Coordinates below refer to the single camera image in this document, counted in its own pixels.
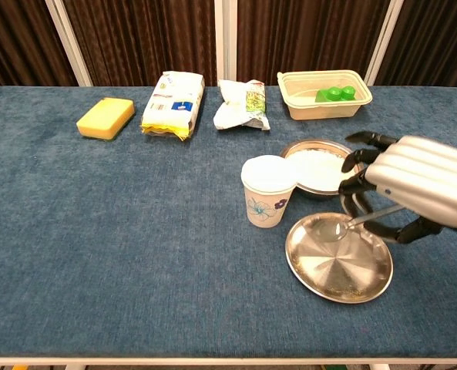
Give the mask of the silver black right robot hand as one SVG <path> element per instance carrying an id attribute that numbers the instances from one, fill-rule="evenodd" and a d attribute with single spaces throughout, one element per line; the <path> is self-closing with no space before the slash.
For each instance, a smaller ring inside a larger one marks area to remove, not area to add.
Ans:
<path id="1" fill-rule="evenodd" d="M 359 163 L 365 168 L 343 180 L 338 188 L 345 211 L 372 213 L 365 192 L 373 190 L 418 215 L 402 227 L 375 220 L 365 230 L 389 241 L 409 244 L 449 228 L 457 231 L 457 148 L 423 136 L 399 139 L 372 131 L 346 137 L 363 143 L 364 149 L 349 153 L 341 170 L 347 173 Z"/>

